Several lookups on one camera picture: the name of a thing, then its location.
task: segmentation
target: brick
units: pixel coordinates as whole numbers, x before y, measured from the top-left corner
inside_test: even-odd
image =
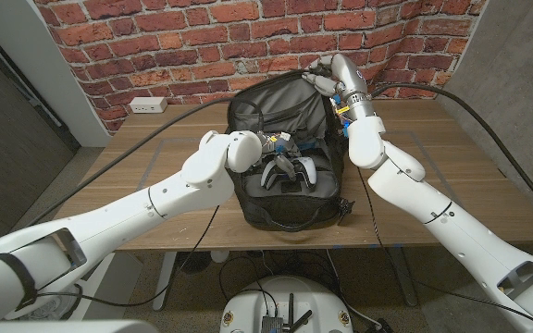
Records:
[[[263,16],[274,18],[285,16],[285,0],[261,0],[263,5]]]
[[[300,68],[308,67],[314,60],[319,58],[319,55],[300,55]]]
[[[365,80],[373,80],[384,69],[384,64],[376,64],[367,68],[359,69]]]
[[[258,70],[261,72],[270,72],[297,69],[298,64],[296,55],[279,56],[276,58],[258,60]]]
[[[461,54],[466,48],[468,40],[466,38],[452,38],[448,45],[448,53]]]
[[[421,14],[423,3],[421,0],[411,1],[403,4],[400,10],[400,17],[403,19],[411,19]]]
[[[372,28],[375,22],[376,12],[372,10],[342,14],[327,14],[324,16],[324,29],[328,31],[358,30]]]
[[[129,78],[123,77],[123,78],[114,78],[108,80],[110,84],[116,89],[116,90],[126,90],[128,88],[132,88],[133,85],[130,83]]]
[[[408,55],[394,55],[386,64],[386,69],[404,69],[408,62]]]
[[[408,67],[418,68],[441,68],[447,69],[452,64],[452,57],[447,55],[411,55],[408,59]]]
[[[47,24],[54,25],[54,26],[61,25],[59,23],[59,20],[56,19],[55,13],[53,13],[53,11],[50,8],[39,6],[38,10],[41,12],[44,22],[46,22]]]
[[[365,65],[369,58],[369,52],[367,51],[350,52],[345,53],[344,55],[348,56],[357,66]]]
[[[256,63],[256,60],[244,60],[236,62],[236,71],[240,73],[238,69],[238,65],[242,63],[243,68],[246,71],[246,73],[258,73],[258,63]]]
[[[107,19],[139,13],[142,9],[139,0],[87,0],[83,4],[92,19]]]
[[[101,81],[101,82],[80,82],[80,86],[83,88],[85,93],[90,95],[105,95],[107,93],[113,92],[112,87],[110,86],[110,83],[108,81]]]
[[[252,38],[297,33],[297,18],[279,18],[252,24]]]
[[[400,42],[401,41],[388,43],[388,51],[386,52],[386,59],[390,59],[400,50]]]
[[[166,0],[142,0],[145,8],[151,10],[164,9],[166,7]]]
[[[487,0],[474,0],[472,2],[472,6],[470,6],[470,9],[468,9],[468,14],[480,15],[480,12],[482,11],[482,7],[485,6],[486,2]]]
[[[421,26],[422,34],[467,36],[472,21],[470,19],[428,19]]]
[[[56,32],[56,30],[49,28],[48,31],[51,33],[51,37],[53,37],[53,41],[55,43],[62,45],[63,41],[61,40],[61,37],[59,37],[59,34]]]
[[[76,50],[76,49],[67,49],[64,47],[59,47],[59,51],[61,51],[61,55],[67,60],[69,63],[87,63],[90,62],[88,58],[85,56],[82,50]]]
[[[196,51],[174,51],[162,52],[155,55],[155,62],[158,66],[179,66],[196,64]]]
[[[389,88],[389,89],[386,89],[386,91],[383,92],[380,96],[394,98],[397,92],[398,92],[398,88]]]
[[[126,56],[145,51],[159,50],[159,43],[154,35],[112,42],[109,45],[117,56]]]
[[[470,0],[447,0],[441,7],[441,13],[448,15],[462,15],[470,6]]]
[[[339,50],[358,50],[361,48],[363,33],[347,33],[339,36]]]
[[[387,6],[400,4],[403,0],[369,0],[367,5],[370,7]]]
[[[423,51],[425,41],[422,38],[408,37],[400,42],[400,52],[416,53]]]
[[[229,90],[227,80],[211,80],[209,81],[209,90],[211,93],[226,92]]]
[[[271,55],[289,53],[289,42],[284,39],[268,41],[268,50]]]
[[[131,18],[121,18],[110,21],[110,28],[115,36],[130,35],[135,32],[135,22]]]
[[[122,105],[112,106],[107,109],[96,108],[96,114],[102,120],[114,120],[129,115]]]
[[[193,68],[192,73],[196,79],[214,78],[233,75],[236,69],[232,63],[218,63]]]
[[[384,82],[411,82],[415,72],[412,70],[384,70],[380,80]]]
[[[231,78],[231,79],[228,79],[228,82],[232,90],[241,90],[244,88],[248,88],[251,85],[254,85],[258,82],[261,82],[264,79],[266,79],[266,77],[264,76],[247,77],[247,78]]]
[[[88,73],[85,71],[85,68],[82,67],[71,67],[73,75],[80,80],[89,80]]]
[[[336,50],[337,39],[335,36],[305,36],[293,37],[290,40],[292,52],[314,52]]]
[[[191,26],[209,24],[211,22],[205,8],[186,9],[186,19]]]
[[[431,15],[440,12],[443,0],[422,0],[421,1],[421,14]]]
[[[182,47],[180,35],[178,35],[176,32],[159,34],[157,35],[157,39],[159,40],[160,47],[164,50]]]
[[[366,32],[366,47],[384,44],[401,38],[403,26],[403,24],[399,24],[379,31]]]
[[[137,70],[146,70],[157,66],[151,55],[135,56],[130,61],[132,61],[133,66],[135,66]]]
[[[87,46],[84,50],[90,56],[90,59],[94,61],[106,60],[112,57],[112,53],[105,43]]]
[[[433,97],[434,92],[428,92],[420,89],[413,88],[400,88],[398,91],[398,98],[418,98],[418,97]]]
[[[419,69],[415,74],[415,82],[430,83],[435,77],[435,69]]]
[[[171,81],[171,77],[170,72],[167,69],[163,69],[133,74],[130,76],[130,81],[135,87],[142,87],[161,82],[169,82]]]
[[[176,83],[170,84],[170,90],[176,95],[209,93],[209,85],[207,82]]]
[[[186,27],[182,12],[162,12],[135,17],[142,31],[178,30]]]
[[[410,34],[417,34],[418,33],[418,25],[421,22],[420,19],[412,19],[406,23],[404,26],[404,34],[410,35]]]
[[[380,46],[369,51],[369,62],[380,62],[386,59],[386,51],[388,46]]]
[[[287,0],[287,14],[313,13],[337,8],[338,0]]]
[[[300,18],[303,32],[315,32],[322,29],[322,15],[305,15]]]
[[[199,96],[182,96],[182,101],[186,105],[197,105],[201,103],[201,97]]]
[[[199,47],[199,55],[203,62],[214,62],[221,59],[221,54],[217,46]]]
[[[57,30],[67,46],[91,43],[112,38],[112,31],[105,23],[83,24]]]
[[[53,11],[62,22],[67,24],[83,23],[87,20],[78,4],[53,6]]]
[[[447,83],[451,77],[452,77],[452,73],[439,71],[435,74],[435,84],[442,86],[445,83]]]
[[[111,75],[132,73],[135,71],[135,68],[133,68],[129,60],[120,59],[88,66],[87,71],[90,77],[95,80]]]
[[[447,45],[448,39],[447,38],[427,38],[425,40],[425,48],[423,51],[425,52],[439,52],[443,51],[445,49],[445,45]]]
[[[217,0],[167,0],[170,6],[190,6],[190,5],[201,5],[201,4],[211,4]]]
[[[89,99],[90,99],[90,102],[92,102],[92,105],[94,107],[100,107],[100,108],[110,107],[110,104],[103,97],[98,97],[98,98],[89,97]]]
[[[203,101],[203,103],[207,103],[215,101],[217,98],[233,97],[234,95],[234,92],[214,92],[201,96],[201,101]]]
[[[215,27],[182,32],[182,41],[187,45],[223,43],[228,41],[226,27]]]
[[[366,6],[366,0],[342,0],[342,9],[361,9]]]
[[[173,80],[192,80],[191,70],[188,68],[172,68],[170,72]]]
[[[212,6],[209,10],[217,22],[258,19],[258,5],[254,2],[239,2],[232,5]]]
[[[389,6],[378,10],[378,13],[376,14],[376,27],[396,22],[398,20],[399,11],[400,6]]]
[[[232,24],[228,27],[229,38],[232,41],[249,41],[250,40],[250,26],[246,23]]]
[[[103,120],[102,121],[102,123],[106,126],[106,129],[110,133],[117,132],[124,122],[125,122],[124,119],[115,119],[115,120],[110,120],[110,121]]]
[[[166,86],[149,88],[149,93],[154,97],[169,97],[172,95],[172,92]]]
[[[267,55],[267,43],[229,43],[221,46],[224,59]]]

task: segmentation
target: floor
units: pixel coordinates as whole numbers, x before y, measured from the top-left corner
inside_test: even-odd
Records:
[[[48,204],[73,188],[99,155],[101,149],[81,148],[57,179],[20,220],[25,224]],[[248,255],[231,253],[230,256]],[[416,287],[419,306],[408,307],[389,263],[380,249],[332,250],[331,255],[341,277],[341,286],[349,304],[373,318],[384,318],[396,332],[512,332],[514,329],[498,310],[453,296]],[[442,248],[405,249],[411,274],[436,287],[485,298],[480,287],[464,268]],[[160,253],[139,254],[144,263],[131,302],[145,300],[155,291],[161,266]],[[256,258],[259,275],[269,274],[262,258]],[[272,255],[266,265],[277,270]],[[213,332],[226,305],[217,276],[222,265],[211,263],[202,274],[179,274],[167,298],[167,307],[155,312],[151,304],[127,309],[124,317],[145,320],[160,332]],[[232,263],[224,272],[228,294],[254,281],[254,272],[243,261]],[[369,324],[353,317],[354,328],[365,332]]]

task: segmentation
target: wooden table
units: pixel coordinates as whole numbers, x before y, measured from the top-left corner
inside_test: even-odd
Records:
[[[418,159],[427,181],[452,197],[506,241],[533,244],[533,206],[434,101],[376,101],[387,133],[383,138]],[[159,115],[132,115],[98,157],[86,178],[190,105],[169,105]],[[68,200],[56,216],[72,216],[108,204],[179,171],[209,130],[227,127],[226,105],[213,105],[182,120],[145,144]],[[371,175],[363,171],[364,177]],[[366,248],[377,246],[365,191],[356,167],[345,161],[342,196],[356,203],[342,223],[297,233],[263,231],[242,216],[235,195],[224,203],[199,250]],[[378,229],[388,245],[437,245],[420,222],[372,194]],[[213,209],[174,217],[120,248],[124,251],[189,251]]]

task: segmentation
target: electrical outlet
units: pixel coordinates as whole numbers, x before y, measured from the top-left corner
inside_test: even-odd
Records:
[[[166,97],[135,97],[130,102],[134,113],[162,113],[166,109]]]

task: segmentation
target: black backpack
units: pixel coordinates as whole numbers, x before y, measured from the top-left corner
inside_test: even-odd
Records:
[[[276,180],[269,190],[261,186],[272,155],[244,173],[229,171],[244,218],[255,227],[300,231],[351,213],[353,203],[341,198],[348,140],[328,97],[302,79],[302,74],[301,70],[290,71],[236,94],[261,107],[264,133],[289,133],[301,155],[310,157],[316,166],[317,182],[312,189],[300,177],[291,184]],[[258,115],[248,104],[234,101],[229,104],[228,125],[229,131],[257,132]]]

